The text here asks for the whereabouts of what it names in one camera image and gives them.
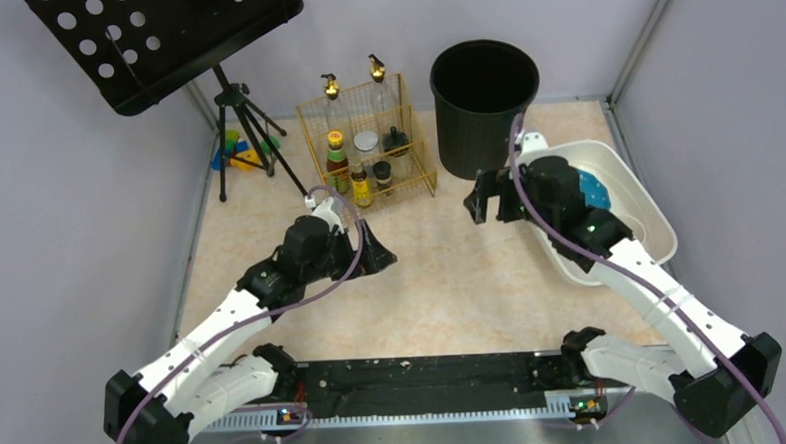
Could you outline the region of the blue dotted plate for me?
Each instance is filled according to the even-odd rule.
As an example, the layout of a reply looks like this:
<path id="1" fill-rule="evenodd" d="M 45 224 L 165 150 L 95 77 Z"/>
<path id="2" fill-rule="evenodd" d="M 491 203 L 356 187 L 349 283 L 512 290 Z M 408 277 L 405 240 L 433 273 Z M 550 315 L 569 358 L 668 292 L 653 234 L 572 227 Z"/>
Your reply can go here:
<path id="1" fill-rule="evenodd" d="M 578 184 L 585 205 L 591 208 L 610 210 L 612 208 L 606 185 L 589 171 L 578 171 Z"/>

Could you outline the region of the small yellow spice bottle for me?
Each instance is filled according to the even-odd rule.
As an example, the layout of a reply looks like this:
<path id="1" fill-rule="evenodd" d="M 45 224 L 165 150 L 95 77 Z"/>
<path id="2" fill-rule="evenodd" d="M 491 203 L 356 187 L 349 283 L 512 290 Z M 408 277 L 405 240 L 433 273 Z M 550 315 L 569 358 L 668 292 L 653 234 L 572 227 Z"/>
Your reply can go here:
<path id="1" fill-rule="evenodd" d="M 368 172 L 361 161 L 350 165 L 350 181 L 355 204 L 362 208 L 369 207 L 373 203 L 373 195 L 369 184 Z"/>

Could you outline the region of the yellow cap sauce bottle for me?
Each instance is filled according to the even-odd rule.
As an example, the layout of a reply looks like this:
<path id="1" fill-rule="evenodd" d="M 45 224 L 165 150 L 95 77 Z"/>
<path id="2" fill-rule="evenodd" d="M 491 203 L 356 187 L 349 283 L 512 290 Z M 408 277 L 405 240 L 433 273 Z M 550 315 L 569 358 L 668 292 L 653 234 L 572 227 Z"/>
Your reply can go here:
<path id="1" fill-rule="evenodd" d="M 332 187 L 343 195 L 349 191 L 348 157 L 346 154 L 343 133 L 333 129 L 327 134 L 326 166 Z"/>

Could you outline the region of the black cap spice bottle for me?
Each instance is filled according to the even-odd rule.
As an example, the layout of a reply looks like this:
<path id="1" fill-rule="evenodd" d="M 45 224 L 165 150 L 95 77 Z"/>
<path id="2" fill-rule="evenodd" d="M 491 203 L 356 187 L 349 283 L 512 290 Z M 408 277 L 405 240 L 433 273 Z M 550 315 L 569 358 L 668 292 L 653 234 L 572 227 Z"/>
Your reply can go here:
<path id="1" fill-rule="evenodd" d="M 373 164 L 374 179 L 378 192 L 385 196 L 391 196 L 393 189 L 392 165 L 386 160 L 380 160 Z"/>

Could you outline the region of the black lid grinder jar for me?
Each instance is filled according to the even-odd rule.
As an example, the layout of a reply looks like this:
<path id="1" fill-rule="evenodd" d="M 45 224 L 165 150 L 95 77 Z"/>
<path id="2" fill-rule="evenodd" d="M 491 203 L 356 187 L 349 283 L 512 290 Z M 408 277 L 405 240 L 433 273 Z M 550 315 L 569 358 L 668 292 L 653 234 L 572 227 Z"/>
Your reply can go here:
<path id="1" fill-rule="evenodd" d="M 387 160 L 392 165 L 392 174 L 397 180 L 404 180 L 412 172 L 410 141 L 405 132 L 396 126 L 383 135 L 383 148 Z"/>

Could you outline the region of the silver lid shaker jar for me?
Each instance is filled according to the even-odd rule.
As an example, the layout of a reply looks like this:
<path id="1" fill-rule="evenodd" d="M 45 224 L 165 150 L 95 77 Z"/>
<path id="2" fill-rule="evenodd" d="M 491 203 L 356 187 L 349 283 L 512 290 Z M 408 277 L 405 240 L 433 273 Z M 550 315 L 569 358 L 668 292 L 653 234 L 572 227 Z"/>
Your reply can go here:
<path id="1" fill-rule="evenodd" d="M 374 164 L 379 161 L 381 156 L 378 135 L 371 130 L 359 131 L 354 136 L 353 143 L 368 176 L 374 178 Z"/>

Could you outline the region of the clear bottle gold pump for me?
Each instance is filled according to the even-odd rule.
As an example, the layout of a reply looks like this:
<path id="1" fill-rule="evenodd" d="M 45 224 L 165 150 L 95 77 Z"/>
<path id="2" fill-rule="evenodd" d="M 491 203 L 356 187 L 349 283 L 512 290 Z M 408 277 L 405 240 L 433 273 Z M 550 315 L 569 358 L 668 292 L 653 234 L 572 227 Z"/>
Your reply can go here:
<path id="1" fill-rule="evenodd" d="M 321 74 L 325 80 L 323 95 L 326 98 L 324 116 L 329 131 L 338 130 L 342 133 L 344 148 L 349 157 L 355 155 L 354 130 L 351 116 L 340 91 L 337 77 L 333 73 Z"/>
<path id="2" fill-rule="evenodd" d="M 369 74 L 374 82 L 370 91 L 372 112 L 377 121 L 378 134 L 384 135 L 389 133 L 392 127 L 398 129 L 403 125 L 400 118 L 401 104 L 387 80 L 383 61 L 375 54 L 370 54 L 368 58 L 371 64 Z"/>

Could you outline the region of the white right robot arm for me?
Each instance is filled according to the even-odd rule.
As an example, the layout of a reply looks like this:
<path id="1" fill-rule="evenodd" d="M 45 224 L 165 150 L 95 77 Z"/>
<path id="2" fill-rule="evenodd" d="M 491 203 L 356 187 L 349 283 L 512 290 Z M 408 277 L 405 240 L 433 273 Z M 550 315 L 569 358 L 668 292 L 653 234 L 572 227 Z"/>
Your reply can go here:
<path id="1" fill-rule="evenodd" d="M 463 205 L 482 223 L 488 201 L 498 197 L 499 221 L 538 227 L 555 252 L 618 293 L 670 346 L 658 353 L 597 327 L 572 331 L 563 349 L 579 373 L 662 398 L 707 437 L 724 437 L 759 408 L 786 444 L 786 431 L 766 402 L 781 344 L 766 332 L 744 332 L 704 305 L 654 261 L 630 226 L 588 198 L 583 176 L 557 156 L 480 170 Z"/>

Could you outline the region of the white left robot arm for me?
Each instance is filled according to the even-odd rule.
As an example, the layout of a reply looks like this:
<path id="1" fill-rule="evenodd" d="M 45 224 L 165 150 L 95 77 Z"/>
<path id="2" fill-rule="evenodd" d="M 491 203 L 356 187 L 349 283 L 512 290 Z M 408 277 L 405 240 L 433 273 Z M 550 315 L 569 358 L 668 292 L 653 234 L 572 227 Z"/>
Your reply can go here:
<path id="1" fill-rule="evenodd" d="M 232 367 L 226 359 L 284 313 L 310 304 L 310 284 L 331 281 L 315 294 L 320 299 L 397 262 L 364 219 L 356 228 L 354 247 L 334 212 L 296 219 L 282 243 L 248 267 L 202 323 L 136 372 L 119 370 L 108 379 L 106 436 L 113 444 L 190 444 L 214 420 L 273 393 L 284 376 L 281 362 L 262 353 Z"/>

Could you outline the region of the black plastic trash bin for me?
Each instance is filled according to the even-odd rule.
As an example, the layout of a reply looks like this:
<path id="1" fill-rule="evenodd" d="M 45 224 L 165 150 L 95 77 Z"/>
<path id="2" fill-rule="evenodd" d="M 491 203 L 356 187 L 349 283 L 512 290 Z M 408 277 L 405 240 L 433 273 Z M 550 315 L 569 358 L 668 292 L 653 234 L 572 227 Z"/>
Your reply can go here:
<path id="1" fill-rule="evenodd" d="M 533 58 L 512 44 L 474 39 L 441 52 L 429 73 L 444 169 L 472 181 L 479 170 L 502 167 L 514 120 L 538 94 Z"/>

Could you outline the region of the yellow toy block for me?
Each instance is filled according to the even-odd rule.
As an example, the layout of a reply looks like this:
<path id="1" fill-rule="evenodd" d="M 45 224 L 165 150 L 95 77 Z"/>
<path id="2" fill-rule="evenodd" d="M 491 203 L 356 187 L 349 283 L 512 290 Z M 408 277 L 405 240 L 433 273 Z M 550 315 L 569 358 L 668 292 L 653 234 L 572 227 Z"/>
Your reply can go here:
<path id="1" fill-rule="evenodd" d="M 248 149 L 232 155 L 230 157 L 230 165 L 240 171 L 263 168 L 263 164 L 254 149 Z"/>

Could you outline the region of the blue toy block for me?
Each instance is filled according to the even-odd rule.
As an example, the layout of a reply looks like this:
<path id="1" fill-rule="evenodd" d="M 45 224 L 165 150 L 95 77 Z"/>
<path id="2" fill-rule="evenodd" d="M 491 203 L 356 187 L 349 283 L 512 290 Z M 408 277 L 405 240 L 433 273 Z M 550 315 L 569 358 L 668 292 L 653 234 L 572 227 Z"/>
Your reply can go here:
<path id="1" fill-rule="evenodd" d="M 235 156 L 240 158 L 243 155 L 247 155 L 250 150 L 250 146 L 247 144 L 245 140 L 238 141 L 236 143 L 227 143 L 226 145 L 226 155 L 224 157 L 224 161 L 228 167 L 238 168 L 240 170 L 250 170 L 252 167 L 247 162 L 238 162 L 234 159 Z M 219 148 L 216 150 L 214 157 L 210 162 L 210 168 L 213 171 L 219 171 L 221 169 L 221 156 L 222 149 Z"/>

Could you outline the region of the lime green toy block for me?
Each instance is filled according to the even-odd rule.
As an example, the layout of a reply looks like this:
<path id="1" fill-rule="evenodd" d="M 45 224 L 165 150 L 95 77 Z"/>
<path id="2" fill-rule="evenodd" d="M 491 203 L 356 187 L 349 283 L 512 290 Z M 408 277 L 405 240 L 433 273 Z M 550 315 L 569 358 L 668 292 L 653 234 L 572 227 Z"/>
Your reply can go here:
<path id="1" fill-rule="evenodd" d="M 224 146 L 228 154 L 234 153 L 236 146 L 239 142 L 239 132 L 237 130 L 227 129 L 224 131 Z"/>

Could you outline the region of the black tripod stand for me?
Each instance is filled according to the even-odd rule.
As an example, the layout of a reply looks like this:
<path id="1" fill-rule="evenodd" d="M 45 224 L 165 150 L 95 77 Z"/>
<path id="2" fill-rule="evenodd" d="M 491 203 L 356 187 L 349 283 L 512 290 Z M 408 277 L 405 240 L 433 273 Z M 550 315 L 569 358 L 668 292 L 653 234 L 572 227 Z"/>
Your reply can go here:
<path id="1" fill-rule="evenodd" d="M 262 171 L 266 176 L 273 177 L 276 173 L 276 165 L 281 166 L 288 178 L 291 179 L 297 190 L 302 196 L 306 196 L 308 189 L 303 185 L 302 181 L 298 178 L 295 171 L 289 165 L 287 160 L 284 159 L 280 151 L 272 148 L 272 156 L 267 156 L 261 150 L 260 140 L 269 141 L 270 134 L 263 128 L 263 125 L 257 119 L 260 117 L 263 122 L 276 131 L 280 137 L 286 137 L 287 131 L 283 129 L 277 122 L 273 121 L 265 111 L 262 111 L 252 100 L 249 99 L 249 88 L 245 83 L 235 84 L 232 83 L 226 76 L 220 64 L 211 68 L 212 73 L 216 77 L 221 90 L 213 100 L 218 109 L 218 138 L 219 146 L 222 149 L 220 161 L 221 168 L 219 170 L 219 200 L 226 202 L 228 200 L 228 191 L 226 188 L 226 163 L 224 157 L 226 155 L 224 145 L 224 131 L 227 130 L 227 114 L 232 112 L 238 122 L 241 124 L 244 134 L 247 136 L 247 144 L 250 149 L 254 149 L 263 164 Z"/>

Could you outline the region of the aluminium frame rail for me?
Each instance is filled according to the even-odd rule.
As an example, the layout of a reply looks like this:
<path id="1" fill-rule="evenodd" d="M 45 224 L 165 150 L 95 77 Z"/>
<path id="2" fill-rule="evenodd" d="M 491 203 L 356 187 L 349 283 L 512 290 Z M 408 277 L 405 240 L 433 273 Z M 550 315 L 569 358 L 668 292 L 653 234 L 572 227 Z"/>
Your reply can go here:
<path id="1" fill-rule="evenodd" d="M 106 434 L 123 444 L 187 444 L 215 421 L 248 404 L 265 408 L 270 430 L 295 428 L 305 415 L 333 425 L 364 421 L 492 418 L 554 405 L 558 391 L 584 389 L 587 397 L 565 408 L 580 421 L 607 413 L 602 386 L 625 384 L 669 400 L 693 424 L 717 433 L 721 421 L 749 397 L 724 366 L 701 377 L 682 368 L 669 351 L 632 346 L 607 335 L 586 343 L 569 336 L 558 354 L 430 356 L 407 360 L 338 360 L 299 363 L 280 347 L 262 345 L 214 370 L 189 394 L 186 407 L 169 412 L 165 400 L 146 398 L 140 380 L 120 377 L 107 389 Z M 128 427 L 129 433 L 122 434 Z"/>

